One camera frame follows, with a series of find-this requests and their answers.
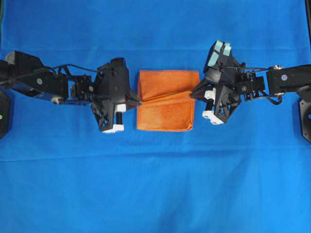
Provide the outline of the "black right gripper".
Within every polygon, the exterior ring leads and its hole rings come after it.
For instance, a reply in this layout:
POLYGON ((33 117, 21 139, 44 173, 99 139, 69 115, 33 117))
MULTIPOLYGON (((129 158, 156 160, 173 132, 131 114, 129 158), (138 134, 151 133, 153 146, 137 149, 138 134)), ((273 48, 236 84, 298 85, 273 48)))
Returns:
POLYGON ((261 97, 265 84, 255 69, 239 63, 230 43, 216 40, 211 46, 203 70, 204 78, 192 89, 190 97, 205 102, 202 113, 212 124, 227 123, 241 103, 261 97))

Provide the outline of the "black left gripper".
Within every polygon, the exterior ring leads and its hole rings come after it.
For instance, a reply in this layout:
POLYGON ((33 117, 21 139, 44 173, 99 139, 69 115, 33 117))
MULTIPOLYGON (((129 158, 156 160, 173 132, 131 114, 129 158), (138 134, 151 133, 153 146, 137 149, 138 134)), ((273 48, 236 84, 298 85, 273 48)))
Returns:
POLYGON ((124 130, 122 113, 140 106, 141 99, 130 88, 129 70, 124 58, 112 59, 97 68, 95 80, 82 76, 70 87, 70 97, 90 103, 90 108, 102 133, 124 130))

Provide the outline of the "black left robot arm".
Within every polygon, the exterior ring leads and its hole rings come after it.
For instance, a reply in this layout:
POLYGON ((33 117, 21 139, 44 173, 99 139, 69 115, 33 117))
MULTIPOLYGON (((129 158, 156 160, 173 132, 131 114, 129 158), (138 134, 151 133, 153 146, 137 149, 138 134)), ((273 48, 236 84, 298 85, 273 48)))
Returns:
POLYGON ((141 105, 126 60, 110 60, 93 71, 95 77, 73 75, 70 66, 48 67, 36 56, 13 51, 0 62, 0 85, 56 105, 90 105, 100 132, 122 132, 122 114, 141 105))

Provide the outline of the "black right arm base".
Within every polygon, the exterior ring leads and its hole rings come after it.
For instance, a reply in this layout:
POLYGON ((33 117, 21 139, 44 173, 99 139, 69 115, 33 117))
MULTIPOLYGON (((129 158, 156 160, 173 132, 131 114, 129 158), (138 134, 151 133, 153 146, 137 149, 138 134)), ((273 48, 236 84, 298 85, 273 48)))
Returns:
POLYGON ((294 133, 311 145, 311 103, 298 99, 293 105, 294 133))

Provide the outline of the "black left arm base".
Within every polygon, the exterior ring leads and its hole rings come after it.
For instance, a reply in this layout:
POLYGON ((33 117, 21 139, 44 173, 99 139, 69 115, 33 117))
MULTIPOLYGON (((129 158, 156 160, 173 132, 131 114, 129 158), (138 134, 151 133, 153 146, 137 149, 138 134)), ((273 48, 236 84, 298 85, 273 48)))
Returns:
POLYGON ((4 138, 12 129, 15 96, 9 89, 0 88, 0 138, 4 138))

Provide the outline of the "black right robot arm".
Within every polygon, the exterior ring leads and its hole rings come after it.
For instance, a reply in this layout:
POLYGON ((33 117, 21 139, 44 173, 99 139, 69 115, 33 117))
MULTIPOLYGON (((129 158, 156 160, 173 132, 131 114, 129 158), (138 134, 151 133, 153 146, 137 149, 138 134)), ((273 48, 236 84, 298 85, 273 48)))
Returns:
POLYGON ((213 125, 227 123, 233 112, 246 101, 267 99, 282 103, 285 93, 296 92, 303 100, 311 100, 311 67, 282 68, 247 67, 233 56, 230 43, 216 40, 204 66, 204 78, 191 91, 190 97, 206 103, 203 118, 213 125))

